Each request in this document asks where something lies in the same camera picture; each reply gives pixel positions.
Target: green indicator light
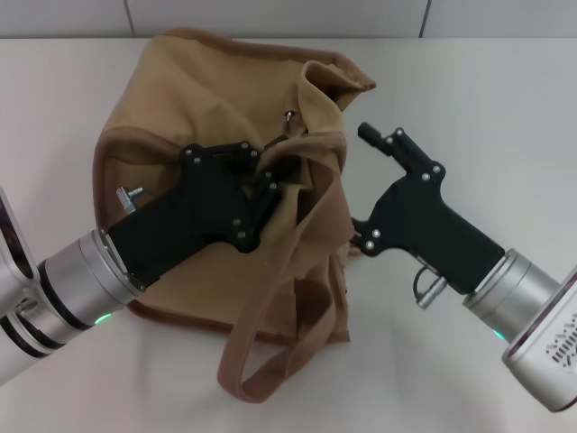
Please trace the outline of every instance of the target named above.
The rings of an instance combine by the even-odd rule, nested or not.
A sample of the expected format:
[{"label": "green indicator light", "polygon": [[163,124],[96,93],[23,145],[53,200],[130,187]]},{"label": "green indicator light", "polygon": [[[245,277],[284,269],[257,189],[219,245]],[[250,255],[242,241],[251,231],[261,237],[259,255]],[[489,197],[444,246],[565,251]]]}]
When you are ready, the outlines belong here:
[{"label": "green indicator light", "polygon": [[497,330],[493,329],[493,332],[496,336],[498,336],[501,340],[505,340],[505,337]]},{"label": "green indicator light", "polygon": [[94,322],[94,324],[98,325],[100,322],[108,319],[110,316],[112,316],[112,313],[104,314],[101,318],[99,318],[96,322]]}]

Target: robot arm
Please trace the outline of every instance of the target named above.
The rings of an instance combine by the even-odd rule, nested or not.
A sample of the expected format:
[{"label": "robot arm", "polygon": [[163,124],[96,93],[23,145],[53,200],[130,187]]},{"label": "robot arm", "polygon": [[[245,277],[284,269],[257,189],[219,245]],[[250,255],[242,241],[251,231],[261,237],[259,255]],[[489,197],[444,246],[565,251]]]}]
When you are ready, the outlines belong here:
[{"label": "robot arm", "polygon": [[38,268],[0,189],[0,385],[62,348],[142,295],[160,276],[213,242],[241,253],[281,199],[278,182],[298,167],[285,158],[251,185],[248,198],[235,175],[254,173],[260,158],[247,142],[211,149],[190,145],[179,156],[177,185],[137,208],[142,189],[118,189],[126,217],[96,229]]},{"label": "robot arm", "polygon": [[[503,361],[525,388],[551,411],[571,407],[577,401],[577,269],[559,285],[457,215],[441,197],[443,165],[403,130],[381,138],[362,124],[359,136],[407,175],[387,189],[368,221],[353,220],[353,244],[369,256],[390,248],[409,252],[437,276],[421,293],[422,272],[417,275],[421,308],[452,287],[464,295],[465,307],[510,342]],[[248,198],[234,175],[253,173],[259,157],[247,142],[185,148],[173,189],[140,208],[135,199],[142,188],[118,189],[125,218],[108,231],[84,235],[38,268],[0,189],[0,385],[205,246],[227,242],[241,253],[257,248],[280,200],[278,182],[298,168],[298,159],[290,158],[269,167]]]},{"label": "robot arm", "polygon": [[528,259],[500,246],[453,212],[441,197],[443,165],[397,129],[382,138],[368,124],[359,136],[407,172],[377,202],[368,221],[353,220],[352,243],[368,256],[407,251],[437,280],[417,304],[426,309],[447,286],[510,346],[503,362],[550,411],[577,402],[577,268],[558,284]]}]

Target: silver metal cylinder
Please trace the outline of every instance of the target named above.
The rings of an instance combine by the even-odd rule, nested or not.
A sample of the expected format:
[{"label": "silver metal cylinder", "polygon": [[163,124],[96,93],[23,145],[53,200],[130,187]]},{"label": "silver metal cylinder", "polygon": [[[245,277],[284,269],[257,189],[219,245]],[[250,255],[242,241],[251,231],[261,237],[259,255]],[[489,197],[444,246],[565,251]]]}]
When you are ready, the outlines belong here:
[{"label": "silver metal cylinder", "polygon": [[99,230],[40,268],[40,284],[0,315],[0,385],[143,293]]},{"label": "silver metal cylinder", "polygon": [[38,284],[32,253],[0,188],[0,317],[23,298],[26,289]]},{"label": "silver metal cylinder", "polygon": [[449,282],[444,277],[437,278],[431,287],[417,299],[417,305],[422,309],[428,309],[448,284]]},{"label": "silver metal cylinder", "polygon": [[95,230],[46,260],[46,276],[66,309],[87,326],[142,294]]},{"label": "silver metal cylinder", "polygon": [[558,288],[557,281],[509,250],[463,305],[510,342]]}]

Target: white surface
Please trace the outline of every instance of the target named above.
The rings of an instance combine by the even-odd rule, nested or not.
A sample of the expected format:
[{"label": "white surface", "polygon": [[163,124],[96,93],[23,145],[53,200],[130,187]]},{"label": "white surface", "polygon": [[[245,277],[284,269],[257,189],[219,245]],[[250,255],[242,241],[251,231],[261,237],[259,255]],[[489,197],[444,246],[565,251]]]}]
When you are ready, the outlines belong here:
[{"label": "white surface", "polygon": [[[379,83],[345,115],[357,217],[401,170],[356,126],[402,125],[444,164],[444,197],[465,218],[557,280],[577,263],[577,41],[293,43],[341,51]],[[0,184],[39,260],[93,228],[92,152],[143,45],[0,41]],[[327,347],[265,404],[217,385],[222,337],[123,311],[0,389],[0,431],[573,431],[577,410],[534,401],[456,293],[427,312],[414,305],[417,268],[401,252],[352,263],[353,341]]]},{"label": "white surface", "polygon": [[433,0],[425,37],[575,37],[573,0]]},{"label": "white surface", "polygon": [[0,37],[129,36],[123,0],[0,0]]},{"label": "white surface", "polygon": [[23,352],[10,337],[0,329],[0,386],[30,368],[38,359]]},{"label": "white surface", "polygon": [[235,37],[417,37],[426,0],[128,0],[138,36],[200,27]]}]

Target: white table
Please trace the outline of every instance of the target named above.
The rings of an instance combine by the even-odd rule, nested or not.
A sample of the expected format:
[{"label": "white table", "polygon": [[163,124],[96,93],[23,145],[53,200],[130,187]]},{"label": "white table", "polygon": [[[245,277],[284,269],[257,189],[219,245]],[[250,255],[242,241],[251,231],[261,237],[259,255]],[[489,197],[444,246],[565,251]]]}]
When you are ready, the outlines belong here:
[{"label": "white table", "polygon": [[[340,51],[379,86],[346,111],[344,186],[367,217],[402,174],[355,137],[404,126],[447,169],[444,198],[561,280],[577,263],[577,41],[281,41]],[[0,41],[0,184],[37,260],[94,226],[96,139],[144,40]],[[215,374],[224,338],[123,311],[0,390],[3,432],[573,431],[501,363],[447,290],[423,312],[402,252],[348,271],[350,344],[331,345],[262,405]],[[271,349],[262,347],[255,359]]]}]

